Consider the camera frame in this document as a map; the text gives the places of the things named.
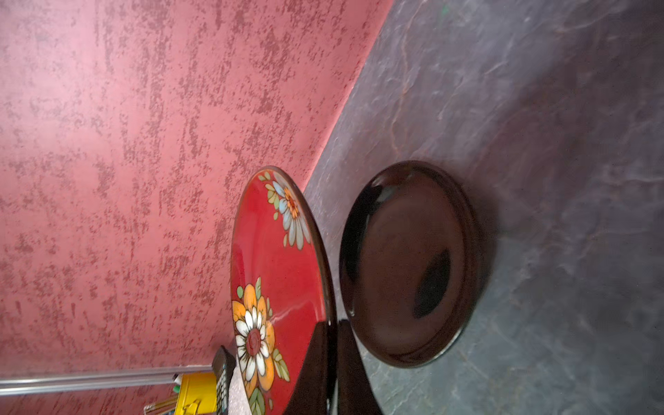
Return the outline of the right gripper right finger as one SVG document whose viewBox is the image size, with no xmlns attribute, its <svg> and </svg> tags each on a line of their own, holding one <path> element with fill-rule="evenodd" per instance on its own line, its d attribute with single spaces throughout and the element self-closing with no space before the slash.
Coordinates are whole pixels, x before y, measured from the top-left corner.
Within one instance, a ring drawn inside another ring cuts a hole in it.
<svg viewBox="0 0 664 415">
<path fill-rule="evenodd" d="M 338 323 L 336 354 L 337 413 L 341 415 L 382 415 L 348 320 Z"/>
</svg>

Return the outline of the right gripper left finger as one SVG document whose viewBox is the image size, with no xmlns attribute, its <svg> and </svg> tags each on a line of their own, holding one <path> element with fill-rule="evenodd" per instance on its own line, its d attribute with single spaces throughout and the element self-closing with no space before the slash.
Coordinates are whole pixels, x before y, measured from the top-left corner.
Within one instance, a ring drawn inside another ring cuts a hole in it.
<svg viewBox="0 0 664 415">
<path fill-rule="evenodd" d="M 327 322 L 319 322 L 284 414 L 323 415 L 330 412 L 330 363 L 330 327 Z"/>
</svg>

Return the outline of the red floral dinner plate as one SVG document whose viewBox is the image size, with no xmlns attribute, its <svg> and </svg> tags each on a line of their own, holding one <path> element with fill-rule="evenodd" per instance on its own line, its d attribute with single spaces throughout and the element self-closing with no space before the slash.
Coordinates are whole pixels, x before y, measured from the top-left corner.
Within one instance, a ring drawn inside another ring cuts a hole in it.
<svg viewBox="0 0 664 415">
<path fill-rule="evenodd" d="M 322 238 L 300 189 L 281 169 L 248 181 L 235 218 L 230 287 L 237 361 L 253 414 L 284 414 L 314 328 L 330 327 L 330 409 L 336 312 Z"/>
</svg>

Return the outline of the black dinner plate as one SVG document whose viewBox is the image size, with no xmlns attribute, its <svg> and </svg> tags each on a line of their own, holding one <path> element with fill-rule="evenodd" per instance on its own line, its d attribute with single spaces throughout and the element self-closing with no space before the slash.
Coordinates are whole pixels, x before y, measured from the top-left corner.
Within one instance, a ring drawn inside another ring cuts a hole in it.
<svg viewBox="0 0 664 415">
<path fill-rule="evenodd" d="M 364 347 L 397 368 L 442 356 L 480 292 L 480 228 L 451 175 L 421 161 L 393 164 L 359 193 L 342 234 L 345 311 Z"/>
</svg>

